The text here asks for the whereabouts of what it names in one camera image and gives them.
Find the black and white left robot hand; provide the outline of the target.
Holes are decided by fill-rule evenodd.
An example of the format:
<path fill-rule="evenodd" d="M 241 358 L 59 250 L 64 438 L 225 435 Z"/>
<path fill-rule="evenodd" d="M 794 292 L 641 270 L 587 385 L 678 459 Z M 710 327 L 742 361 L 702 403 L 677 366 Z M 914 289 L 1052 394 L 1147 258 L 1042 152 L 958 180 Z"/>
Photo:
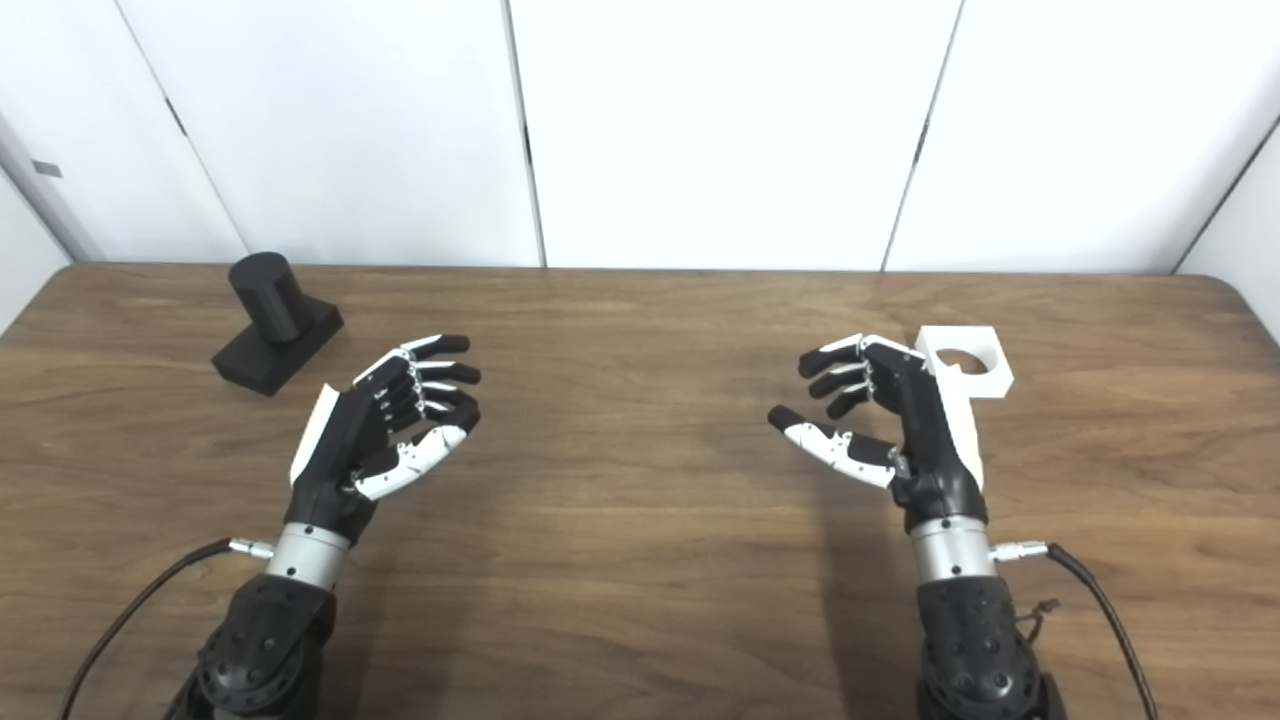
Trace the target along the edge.
<path fill-rule="evenodd" d="M 431 334 L 390 348 L 352 379 L 324 386 L 291 464 L 285 524 L 357 544 L 385 497 L 407 488 L 475 430 L 481 373 L 456 360 L 465 334 Z"/>

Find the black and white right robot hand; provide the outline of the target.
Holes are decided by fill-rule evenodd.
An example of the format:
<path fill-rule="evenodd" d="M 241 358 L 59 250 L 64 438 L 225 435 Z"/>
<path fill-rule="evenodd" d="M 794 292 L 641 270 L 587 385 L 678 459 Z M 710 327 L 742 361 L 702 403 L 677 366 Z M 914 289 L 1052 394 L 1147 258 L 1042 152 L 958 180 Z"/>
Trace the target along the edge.
<path fill-rule="evenodd" d="M 887 489 L 906 530 L 955 518 L 988 523 L 972 407 L 923 352 L 877 334 L 851 334 L 805 352 L 797 374 L 810 382 L 813 398 L 829 400 L 828 420 L 777 405 L 767 420 L 785 438 L 833 471 Z M 835 425 L 868 402 L 900 420 L 901 442 Z"/>

